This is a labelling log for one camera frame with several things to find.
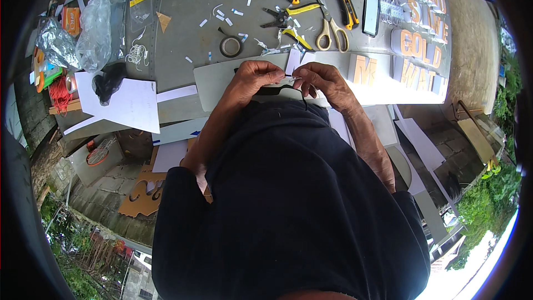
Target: tape roll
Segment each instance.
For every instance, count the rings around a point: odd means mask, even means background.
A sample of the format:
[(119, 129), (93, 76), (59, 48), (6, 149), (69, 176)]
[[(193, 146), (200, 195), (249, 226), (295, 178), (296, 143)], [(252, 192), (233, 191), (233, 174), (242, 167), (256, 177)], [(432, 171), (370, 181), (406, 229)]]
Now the tape roll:
[(67, 86), (67, 90), (69, 94), (74, 93), (76, 90), (78, 90), (78, 86), (76, 85), (76, 78), (73, 74), (68, 74), (65, 78), (65, 85)]
[(237, 57), (243, 51), (242, 42), (235, 36), (227, 36), (220, 42), (220, 52), (228, 58)]

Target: yellow scissors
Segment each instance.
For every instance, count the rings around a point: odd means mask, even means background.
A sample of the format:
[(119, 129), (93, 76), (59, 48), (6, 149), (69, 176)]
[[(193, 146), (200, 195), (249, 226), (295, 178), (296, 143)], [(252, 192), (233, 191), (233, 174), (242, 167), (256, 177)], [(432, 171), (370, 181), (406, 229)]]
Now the yellow scissors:
[[(328, 22), (329, 22), (329, 24), (331, 25), (331, 30), (333, 31), (333, 35), (335, 36), (335, 40), (337, 41), (338, 51), (341, 54), (345, 53), (346, 51), (348, 51), (348, 47), (350, 45), (348, 43), (348, 35), (344, 31), (344, 29), (342, 29), (339, 26), (337, 26), (337, 24), (335, 23), (335, 21), (331, 17), (330, 12), (327, 9), (326, 2), (324, 0), (317, 0), (317, 1), (322, 4), (320, 6), (320, 8), (322, 9), (322, 13), (324, 14), (324, 27), (323, 27), (322, 32), (320, 33), (320, 35), (318, 35), (318, 37), (316, 38), (316, 46), (321, 51), (326, 51), (326, 50), (328, 50), (330, 48), (330, 46), (331, 46), (331, 37), (330, 37), (330, 27), (328, 26)], [(339, 38), (338, 38), (337, 32), (340, 32), (341, 36), (344, 38), (344, 41), (345, 41), (345, 44), (346, 44), (346, 47), (344, 49), (341, 48), (341, 43), (339, 42)], [(322, 46), (320, 46), (320, 41), (321, 41), (321, 39), (324, 36), (326, 37), (326, 46), (322, 47)]]

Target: table surface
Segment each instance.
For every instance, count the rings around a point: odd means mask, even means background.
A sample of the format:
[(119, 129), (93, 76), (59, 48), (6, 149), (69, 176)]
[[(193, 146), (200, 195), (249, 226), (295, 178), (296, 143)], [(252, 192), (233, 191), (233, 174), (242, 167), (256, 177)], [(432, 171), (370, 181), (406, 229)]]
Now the table surface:
[[(267, 46), (275, 48), (277, 41), (277, 28), (260, 28), (259, 25), (268, 23), (273, 20), (273, 17), (262, 10), (263, 7), (275, 9), (276, 6), (280, 8), (288, 7), (289, 3), (286, 0), (252, 0), (250, 6), (246, 6), (247, 0), (152, 0), (154, 11), (159, 11), (172, 19), (163, 33), (157, 16), (154, 16), (154, 23), (147, 28), (141, 40), (136, 41), (136, 44), (143, 44), (149, 49), (150, 65), (144, 67), (139, 65), (141, 71), (135, 69), (135, 65), (127, 63), (128, 73), (131, 78), (143, 80), (155, 80), (157, 82), (157, 92), (161, 93), (166, 90), (175, 89), (178, 87), (187, 86), (195, 83), (193, 69), (218, 63), (229, 61), (232, 59), (246, 58), (252, 56), (259, 56), (263, 48), (257, 45), (254, 38), (261, 40)], [(360, 21), (363, 17), (363, 2), (364, 0), (352, 0), (356, 9), (356, 14)], [(316, 0), (301, 0), (301, 6), (307, 3), (315, 3)], [(325, 0), (331, 16), (335, 19), (337, 25), (342, 26), (342, 19), (338, 0)], [(215, 6), (223, 4), (218, 7), (225, 17), (229, 17), (233, 25), (229, 26), (226, 21), (218, 20), (212, 15), (212, 10)], [(244, 13), (243, 16), (233, 14), (231, 9), (234, 8)], [(129, 8), (126, 12), (126, 45), (130, 48), (133, 39), (139, 36), (141, 31), (132, 33), (130, 30), (130, 13)], [(448, 24), (448, 44), (438, 44), (443, 51), (441, 65), (435, 71), (444, 77), (449, 77), (450, 62), (451, 62), (451, 23), (449, 12), (445, 15), (440, 14), (444, 22)], [(306, 41), (314, 48), (316, 47), (316, 36), (323, 28), (323, 15), (319, 9), (307, 11), (298, 15), (294, 15), (300, 23), (298, 34), (304, 35)], [(207, 19), (208, 22), (200, 27), (199, 24)], [(227, 34), (237, 35), (238, 33), (248, 34), (246, 42), (243, 44), (243, 51), (235, 58), (226, 58), (218, 50), (220, 41), (224, 37), (217, 29), (222, 27)], [(313, 27), (313, 31), (306, 31), (307, 28)], [(421, 27), (416, 27), (410, 23), (402, 23), (398, 28), (404, 28), (410, 31), (418, 31), (422, 37), (431, 43), (431, 36), (426, 30)], [(376, 37), (369, 37), (361, 32), (362, 24), (352, 31), (347, 31), (350, 48), (349, 51), (369, 52), (390, 54), (393, 52), (390, 48), (391, 30), (395, 26), (386, 23), (379, 23), (379, 32)], [(281, 44), (295, 43), (289, 36), (281, 37)], [(336, 49), (336, 42), (333, 38), (330, 50)], [(212, 52), (212, 61), (208, 60), (208, 52)], [(188, 56), (193, 63), (189, 63), (185, 57)], [(413, 61), (416, 65), (427, 67), (421, 62)], [(159, 114), (160, 123), (169, 123), (175, 121), (188, 120), (199, 117), (206, 117), (206, 113), (202, 109), (202, 105), (197, 95), (188, 96), (180, 99), (166, 101), (160, 103)], [(81, 121), (81, 117), (73, 114), (69, 123), (63, 125), (60, 123), (62, 130), (70, 127), (74, 123)], [(80, 129), (76, 134), (78, 136), (88, 136), (90, 134), (101, 134), (103, 132), (113, 131), (115, 129), (109, 123), (101, 123), (102, 121), (91, 124), (87, 128)]]

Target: dark navy shirt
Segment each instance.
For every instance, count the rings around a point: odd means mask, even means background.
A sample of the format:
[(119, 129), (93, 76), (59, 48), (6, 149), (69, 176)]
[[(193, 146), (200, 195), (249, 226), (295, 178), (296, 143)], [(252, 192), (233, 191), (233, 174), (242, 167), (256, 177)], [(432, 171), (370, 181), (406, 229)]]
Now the dark navy shirt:
[(301, 102), (252, 102), (208, 165), (214, 202), (167, 173), (152, 278), (163, 299), (275, 299), (297, 290), (413, 299), (430, 259), (408, 192), (390, 194)]

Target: red rope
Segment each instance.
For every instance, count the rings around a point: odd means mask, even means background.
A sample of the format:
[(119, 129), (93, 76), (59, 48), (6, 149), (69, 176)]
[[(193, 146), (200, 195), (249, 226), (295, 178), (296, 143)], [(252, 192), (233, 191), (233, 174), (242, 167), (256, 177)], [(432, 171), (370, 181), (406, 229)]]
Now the red rope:
[(54, 101), (57, 113), (66, 115), (68, 103), (72, 101), (72, 94), (69, 94), (67, 90), (65, 77), (63, 76), (51, 83), (48, 92)]

